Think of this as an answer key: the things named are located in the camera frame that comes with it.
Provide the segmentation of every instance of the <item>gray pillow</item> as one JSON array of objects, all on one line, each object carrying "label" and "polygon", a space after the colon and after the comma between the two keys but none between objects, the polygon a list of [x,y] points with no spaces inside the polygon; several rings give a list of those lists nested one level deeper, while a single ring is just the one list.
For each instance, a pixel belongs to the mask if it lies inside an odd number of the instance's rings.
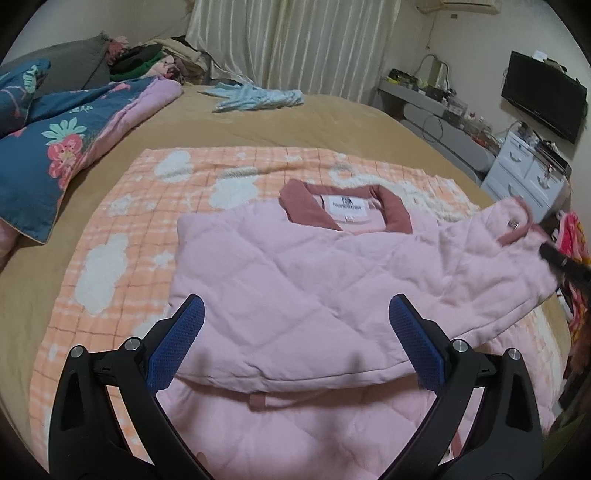
[{"label": "gray pillow", "polygon": [[49,59],[51,68],[35,98],[46,93],[97,88],[110,82],[105,53],[110,38],[101,33],[86,40],[76,40],[27,53],[0,67],[0,75],[33,59]]}]

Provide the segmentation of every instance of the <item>air conditioner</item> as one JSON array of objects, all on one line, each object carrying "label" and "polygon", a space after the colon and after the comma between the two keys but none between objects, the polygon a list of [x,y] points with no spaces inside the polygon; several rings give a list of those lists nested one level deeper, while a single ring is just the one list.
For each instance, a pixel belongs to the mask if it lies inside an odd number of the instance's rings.
[{"label": "air conditioner", "polygon": [[500,14],[502,0],[416,0],[417,9],[427,14],[435,10]]}]

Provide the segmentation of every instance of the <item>blue gripper pad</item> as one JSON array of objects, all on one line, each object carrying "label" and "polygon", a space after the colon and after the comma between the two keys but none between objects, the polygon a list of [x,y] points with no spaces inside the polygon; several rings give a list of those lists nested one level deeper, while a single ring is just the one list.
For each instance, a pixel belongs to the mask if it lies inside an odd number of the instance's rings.
[{"label": "blue gripper pad", "polygon": [[152,395],[168,388],[204,319],[205,305],[200,297],[195,296],[150,357],[146,384]]},{"label": "blue gripper pad", "polygon": [[390,325],[418,375],[419,383],[439,395],[445,385],[445,362],[407,298],[396,295],[388,309]]}]

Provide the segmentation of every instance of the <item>jacket collar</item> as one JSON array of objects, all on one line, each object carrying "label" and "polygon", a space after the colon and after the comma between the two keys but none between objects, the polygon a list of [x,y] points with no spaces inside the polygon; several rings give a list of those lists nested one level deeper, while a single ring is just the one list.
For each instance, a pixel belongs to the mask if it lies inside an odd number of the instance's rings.
[{"label": "jacket collar", "polygon": [[367,185],[352,189],[340,189],[324,185],[312,185],[291,179],[281,189],[281,206],[293,223],[342,230],[333,218],[320,206],[313,195],[344,195],[363,199],[377,199],[383,207],[386,232],[412,233],[410,215],[400,197],[381,185]]}]

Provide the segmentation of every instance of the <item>beige bedsheet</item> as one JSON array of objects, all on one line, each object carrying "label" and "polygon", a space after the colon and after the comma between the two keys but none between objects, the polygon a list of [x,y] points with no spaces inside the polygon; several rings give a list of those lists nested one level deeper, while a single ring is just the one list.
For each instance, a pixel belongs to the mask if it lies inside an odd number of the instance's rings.
[{"label": "beige bedsheet", "polygon": [[[70,185],[47,245],[21,238],[0,273],[0,400],[25,443],[31,444],[28,391],[33,362],[51,317],[64,272],[84,227],[103,197],[146,148],[277,145],[321,147],[422,168],[454,179],[471,201],[490,198],[426,142],[365,105],[325,95],[296,108],[211,113],[217,99],[187,87],[184,95],[132,131],[97,165]],[[564,315],[551,299],[550,329],[563,356],[569,349]]]}]

